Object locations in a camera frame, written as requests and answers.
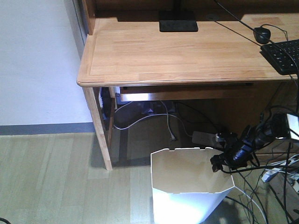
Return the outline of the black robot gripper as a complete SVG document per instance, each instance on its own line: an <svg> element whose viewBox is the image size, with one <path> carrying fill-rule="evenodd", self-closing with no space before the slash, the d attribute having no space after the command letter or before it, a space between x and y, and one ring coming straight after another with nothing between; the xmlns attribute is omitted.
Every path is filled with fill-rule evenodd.
<svg viewBox="0 0 299 224"><path fill-rule="evenodd" d="M212 171L214 173L223 170L223 166L230 168L245 167L252 159L252 154L258 150L254 134L225 138L226 146L224 155L214 155L211 159Z"/></svg>

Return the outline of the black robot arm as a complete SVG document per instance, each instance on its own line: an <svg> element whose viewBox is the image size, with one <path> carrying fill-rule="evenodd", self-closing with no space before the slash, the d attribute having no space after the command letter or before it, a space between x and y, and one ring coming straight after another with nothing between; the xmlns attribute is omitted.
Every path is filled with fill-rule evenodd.
<svg viewBox="0 0 299 224"><path fill-rule="evenodd" d="M210 162L213 172L246 167L254 153L275 140L299 141L299 116L295 113L276 113L256 126L248 125L240 137L236 133L217 133L216 141L223 153L214 155Z"/></svg>

